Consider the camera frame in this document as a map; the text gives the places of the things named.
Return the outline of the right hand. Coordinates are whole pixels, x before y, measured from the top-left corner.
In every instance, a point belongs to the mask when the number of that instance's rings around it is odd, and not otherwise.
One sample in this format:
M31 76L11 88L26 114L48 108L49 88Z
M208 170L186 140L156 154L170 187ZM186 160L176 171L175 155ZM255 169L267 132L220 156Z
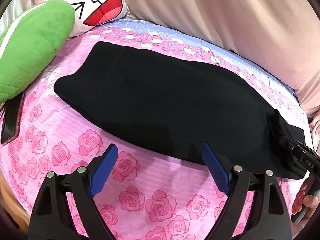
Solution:
M299 192L296 195L295 201L292 205L292 214L300 212L303 209L303 205L309 210L302 219L303 221L309 220L314 214L317 206L319 205L319 194L317 196L307 195L306 188L308 187L309 178L304 180Z

